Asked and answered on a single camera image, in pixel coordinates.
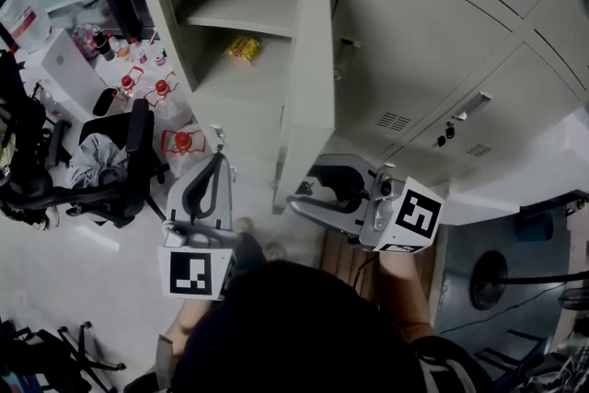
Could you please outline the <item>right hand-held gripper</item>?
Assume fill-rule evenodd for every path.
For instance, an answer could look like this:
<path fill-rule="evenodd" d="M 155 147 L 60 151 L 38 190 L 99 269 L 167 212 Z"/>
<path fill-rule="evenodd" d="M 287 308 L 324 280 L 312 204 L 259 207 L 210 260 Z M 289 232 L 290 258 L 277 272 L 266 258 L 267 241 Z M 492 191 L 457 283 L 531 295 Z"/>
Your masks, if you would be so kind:
<path fill-rule="evenodd" d="M 296 194 L 294 213 L 345 235 L 364 250 L 417 253 L 429 248 L 445 199 L 416 179 L 395 179 L 350 154 L 317 158 Z"/>

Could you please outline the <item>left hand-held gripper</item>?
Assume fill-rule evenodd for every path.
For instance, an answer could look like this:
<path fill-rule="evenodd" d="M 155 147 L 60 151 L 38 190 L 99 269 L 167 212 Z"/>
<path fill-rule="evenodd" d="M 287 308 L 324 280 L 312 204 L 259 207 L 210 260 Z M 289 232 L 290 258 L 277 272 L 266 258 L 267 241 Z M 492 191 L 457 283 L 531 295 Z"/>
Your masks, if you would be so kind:
<path fill-rule="evenodd" d="M 164 295 L 209 301 L 225 296 L 237 264 L 232 182 L 227 158 L 216 152 L 169 190 L 164 244 L 157 249 Z"/>

